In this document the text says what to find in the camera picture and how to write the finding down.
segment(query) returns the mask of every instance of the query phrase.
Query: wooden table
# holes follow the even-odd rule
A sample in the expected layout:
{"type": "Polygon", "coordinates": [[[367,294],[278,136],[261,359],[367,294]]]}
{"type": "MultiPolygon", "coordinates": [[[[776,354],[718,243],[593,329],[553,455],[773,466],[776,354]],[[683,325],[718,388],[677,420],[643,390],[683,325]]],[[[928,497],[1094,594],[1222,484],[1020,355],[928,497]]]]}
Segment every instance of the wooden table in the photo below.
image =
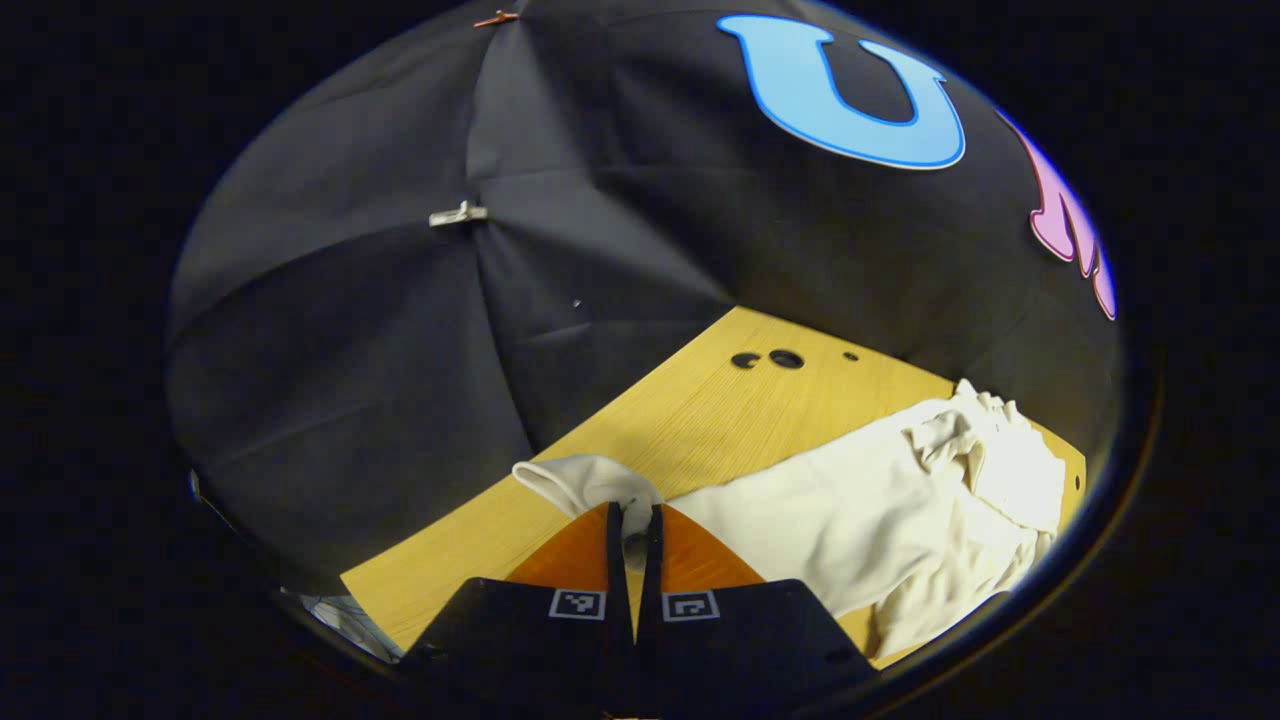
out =
{"type": "MultiPolygon", "coordinates": [[[[762,470],[923,400],[951,397],[954,389],[954,380],[887,355],[736,307],[535,459],[604,455],[675,498],[762,470]],[[769,352],[780,348],[800,355],[804,366],[785,369],[769,361],[769,352]],[[731,363],[740,352],[762,359],[744,370],[731,363]]],[[[1066,461],[1065,528],[1087,487],[1084,457],[1036,427],[1066,461]]],[[[369,616],[407,650],[463,580],[506,578],[567,524],[559,510],[507,475],[342,579],[369,616]]],[[[639,577],[628,577],[628,587],[635,615],[639,577]]],[[[838,620],[854,643],[868,650],[874,637],[870,607],[838,620]]],[[[883,667],[911,650],[873,665],[883,667]]]]}

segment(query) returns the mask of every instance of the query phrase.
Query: blue sticker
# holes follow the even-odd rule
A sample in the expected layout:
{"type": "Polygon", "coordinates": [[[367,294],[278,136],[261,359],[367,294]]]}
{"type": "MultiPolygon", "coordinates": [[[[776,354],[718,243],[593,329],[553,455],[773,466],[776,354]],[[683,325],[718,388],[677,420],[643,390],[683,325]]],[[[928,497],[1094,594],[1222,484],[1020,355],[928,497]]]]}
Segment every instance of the blue sticker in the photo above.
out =
{"type": "Polygon", "coordinates": [[[836,90],[820,27],[786,18],[730,15],[716,23],[742,44],[746,74],[760,110],[791,135],[840,155],[891,168],[937,170],[964,155],[964,128],[929,65],[872,42],[863,50],[888,63],[906,88],[915,115],[905,123],[873,118],[836,90]]]}

